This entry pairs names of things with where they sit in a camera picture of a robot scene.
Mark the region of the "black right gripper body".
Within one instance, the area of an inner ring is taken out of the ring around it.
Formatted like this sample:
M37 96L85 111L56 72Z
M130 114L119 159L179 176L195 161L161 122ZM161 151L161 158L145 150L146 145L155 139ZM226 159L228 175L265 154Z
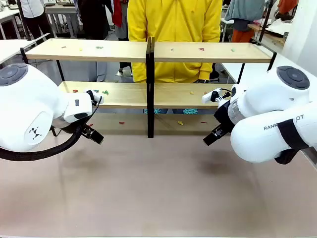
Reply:
M235 124L231 121L228 115L228 107L230 102L227 101L222 106L218 107L217 111L214 113L214 117L219 122L219 126L216 130L221 130L222 132L231 132Z

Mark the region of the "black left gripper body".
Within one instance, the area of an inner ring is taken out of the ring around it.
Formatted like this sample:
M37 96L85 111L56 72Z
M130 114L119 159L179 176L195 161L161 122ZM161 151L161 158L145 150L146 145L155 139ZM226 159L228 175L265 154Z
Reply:
M83 135L92 135L93 134L93 129L87 125L87 121L89 118L83 118L79 119L75 122L67 122L63 118L57 118L54 119L52 122L52 133L53 135L57 135L56 129L60 129L60 131L64 131L66 133L74 133L76 131L76 128L81 125L82 130L81 133Z

